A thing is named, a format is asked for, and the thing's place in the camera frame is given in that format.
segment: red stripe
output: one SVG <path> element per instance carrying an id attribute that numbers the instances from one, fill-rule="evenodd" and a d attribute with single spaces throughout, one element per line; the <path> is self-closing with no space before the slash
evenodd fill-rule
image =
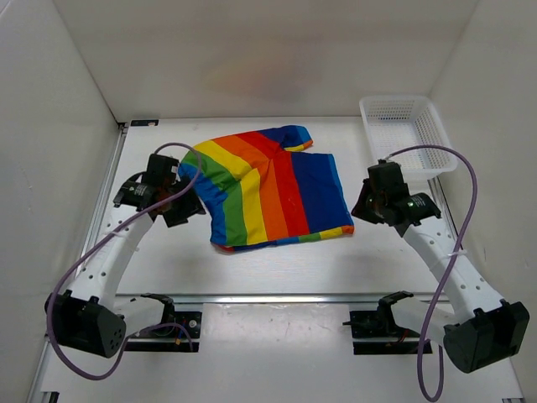
<path id="1" fill-rule="evenodd" d="M 224 245 L 217 245 L 218 248 L 225 250 L 226 252 L 234 252 L 235 248 L 233 246 L 224 246 Z"/>
<path id="2" fill-rule="evenodd" d="M 274 173 L 289 236 L 299 237 L 310 233 L 290 152 L 278 153 L 274 157 Z"/>
<path id="3" fill-rule="evenodd" d="M 353 225 L 344 225 L 341 227 L 341 230 L 343 233 L 354 233 L 354 226 Z"/>
<path id="4" fill-rule="evenodd" d="M 236 136 L 251 144 L 253 147 L 265 154 L 268 158 L 273 158 L 274 155 L 281 150 L 278 143 L 271 139 L 267 139 L 258 132 L 241 133 L 236 134 Z"/>
<path id="5" fill-rule="evenodd" d="M 259 196 L 261 198 L 261 209 L 263 211 L 263 222 L 267 240 L 288 238 L 287 220 L 284 215 L 278 191 L 278 180 L 274 172 L 272 161 L 259 166 Z"/>

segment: white basket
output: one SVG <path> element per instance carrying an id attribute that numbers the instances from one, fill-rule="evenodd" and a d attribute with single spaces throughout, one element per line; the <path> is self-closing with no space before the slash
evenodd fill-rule
<path id="1" fill-rule="evenodd" d="M 360 101 L 363 124 L 373 158 L 418 144 L 451 147 L 435 106 L 427 97 L 365 97 Z M 423 181 L 456 168 L 455 155 L 439 149 L 417 149 L 393 158 L 407 181 Z"/>

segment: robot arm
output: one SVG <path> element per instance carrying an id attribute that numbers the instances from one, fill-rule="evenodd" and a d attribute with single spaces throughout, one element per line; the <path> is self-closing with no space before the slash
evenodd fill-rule
<path id="1" fill-rule="evenodd" d="M 101 238 L 136 211 L 183 190 L 187 183 L 177 180 L 179 161 L 151 154 L 144 173 L 129 178 L 114 198 L 114 208 L 105 221 Z M 205 213 L 191 189 L 180 199 L 133 221 L 98 250 L 80 274 L 55 298 L 52 314 L 59 344 L 110 358 L 126 337 L 151 325 L 172 322 L 173 301 L 167 296 L 144 294 L 114 306 L 114 299 L 133 253 L 142 237 L 162 215 L 168 227 L 187 222 L 193 214 Z"/>
<path id="2" fill-rule="evenodd" d="M 440 282 L 455 247 L 440 210 L 426 194 L 409 194 L 398 164 L 381 160 L 368 174 L 352 215 L 395 227 Z M 465 255 L 457 257 L 444 292 L 454 314 L 436 308 L 427 337 L 444 347 L 458 369 L 469 373 L 519 351 L 528 311 L 520 302 L 507 303 Z M 421 332 L 428 308 L 400 291 L 381 299 L 378 313 L 388 329 Z"/>

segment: white enclosure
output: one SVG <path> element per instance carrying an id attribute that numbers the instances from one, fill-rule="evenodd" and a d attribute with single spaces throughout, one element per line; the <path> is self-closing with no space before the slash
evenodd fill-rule
<path id="1" fill-rule="evenodd" d="M 353 304 L 399 289 L 427 300 L 436 285 L 395 232 L 357 222 L 353 237 L 290 245 L 278 255 L 262 249 L 233 256 L 209 244 L 209 217 L 194 217 L 194 232 L 194 226 L 155 225 L 119 293 L 215 304 L 203 308 L 201 358 L 188 356 L 191 372 L 177 372 L 190 389 L 163 388 L 166 379 L 181 383 L 154 376 L 174 374 L 186 354 L 128 353 L 117 379 L 138 386 L 118 392 L 113 377 L 101 384 L 74 378 L 49 349 L 31 386 L 45 345 L 47 295 L 95 240 L 120 182 L 143 168 L 156 145 L 303 124 L 315 152 L 335 155 L 351 208 L 373 163 L 359 117 L 359 101 L 369 95 L 432 99 L 453 146 L 478 174 L 477 210 L 464 246 L 509 301 L 537 312 L 536 20 L 532 0 L 0 0 L 0 401 L 41 402 L 41 392 L 52 390 L 60 391 L 61 403 L 246 401 L 249 395 L 274 402 L 421 401 L 414 358 L 356 361 L 340 344 L 351 342 L 339 323 Z M 135 118 L 164 120 L 120 135 L 117 123 Z M 429 192 L 445 213 L 449 206 L 461 224 L 470 199 L 463 167 L 413 187 Z M 252 305 L 223 305 L 241 301 Z M 277 304 L 290 318 L 276 321 L 266 338 L 252 336 L 256 321 L 273 315 L 260 301 Z M 313 305 L 326 302 L 333 302 L 327 311 Z M 226 309 L 251 330 L 242 333 L 248 348 L 241 353 L 237 345 L 221 345 L 231 331 Z M 329 330 L 311 332 L 304 317 Z M 289 335 L 287 323 L 302 328 Z M 275 346 L 282 334 L 289 338 L 279 355 L 267 353 L 263 345 Z M 297 348 L 302 338 L 323 348 Z M 524 395 L 537 402 L 536 342 L 530 320 L 513 366 L 504 361 L 464 375 L 448 365 L 441 401 L 499 403 Z M 238 354 L 233 371 L 250 384 L 233 394 L 232 376 L 219 374 Z M 77 358 L 96 372 L 107 366 Z M 279 373 L 283 364 L 296 384 Z M 432 389 L 435 355 L 425 366 L 434 374 Z M 388 374 L 391 369 L 400 376 Z M 362 377 L 353 384 L 349 371 Z M 204 376 L 197 388 L 205 390 L 197 395 L 194 385 Z M 271 383 L 282 388 L 273 396 Z M 217 394 L 222 390 L 225 399 Z"/>

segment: rainbow striped cloth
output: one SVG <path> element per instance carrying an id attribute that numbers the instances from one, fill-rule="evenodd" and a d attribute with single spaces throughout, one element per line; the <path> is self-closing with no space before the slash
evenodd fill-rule
<path id="1" fill-rule="evenodd" d="M 333 155 L 296 152 L 312 144 L 305 128 L 284 126 L 195 146 L 194 187 L 212 217 L 211 242 L 234 251 L 353 233 Z M 179 175 L 196 170 L 189 152 Z"/>

